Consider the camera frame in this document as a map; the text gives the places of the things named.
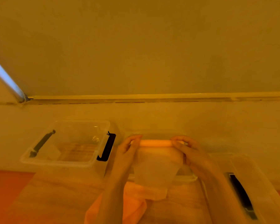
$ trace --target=black handle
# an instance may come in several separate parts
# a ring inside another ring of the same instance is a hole
[[[109,156],[110,156],[110,153],[111,153],[111,150],[112,150],[112,147],[113,147],[113,143],[114,143],[115,138],[116,138],[116,134],[108,132],[107,135],[109,135],[108,141],[105,145],[102,157],[97,156],[96,160],[98,160],[98,161],[106,162],[109,159]]]
[[[248,213],[248,215],[251,217],[251,219],[256,220],[257,216],[254,212],[252,203],[248,197],[248,194],[246,193],[246,190],[242,186],[242,184],[239,182],[239,180],[235,177],[234,173],[228,173],[230,177],[230,181],[236,191],[236,194],[238,195],[242,206],[244,207],[245,211]]]
[[[50,136],[52,136],[53,134],[55,134],[56,131],[52,130],[52,132],[46,134],[40,141],[39,143],[37,143],[37,145],[33,148],[34,151],[30,152],[30,158],[34,158],[36,157],[38,151],[41,149],[41,147],[46,143],[46,141],[50,138]]]

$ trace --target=ceiling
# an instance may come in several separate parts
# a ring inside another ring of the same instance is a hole
[[[29,96],[280,91],[280,0],[0,0]]]

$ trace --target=hand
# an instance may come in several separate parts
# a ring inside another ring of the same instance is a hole
[[[173,146],[186,154],[186,163],[191,167],[191,170],[205,183],[210,182],[214,177],[219,176],[220,170],[210,156],[201,148],[200,144],[189,138],[188,136],[180,135],[171,138]]]
[[[110,175],[110,182],[119,183],[122,186],[126,184],[135,152],[140,146],[140,138],[142,138],[142,135],[130,136],[124,139],[120,146],[118,146]]]

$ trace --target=orange tube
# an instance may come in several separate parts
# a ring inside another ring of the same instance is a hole
[[[173,145],[172,140],[140,140],[140,147],[173,147]]]

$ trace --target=person's left hand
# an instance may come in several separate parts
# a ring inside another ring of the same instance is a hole
[[[142,135],[130,136],[124,139],[120,146],[118,146],[110,175],[110,181],[112,183],[119,183],[123,186],[126,184],[136,150],[140,146],[141,137]]]

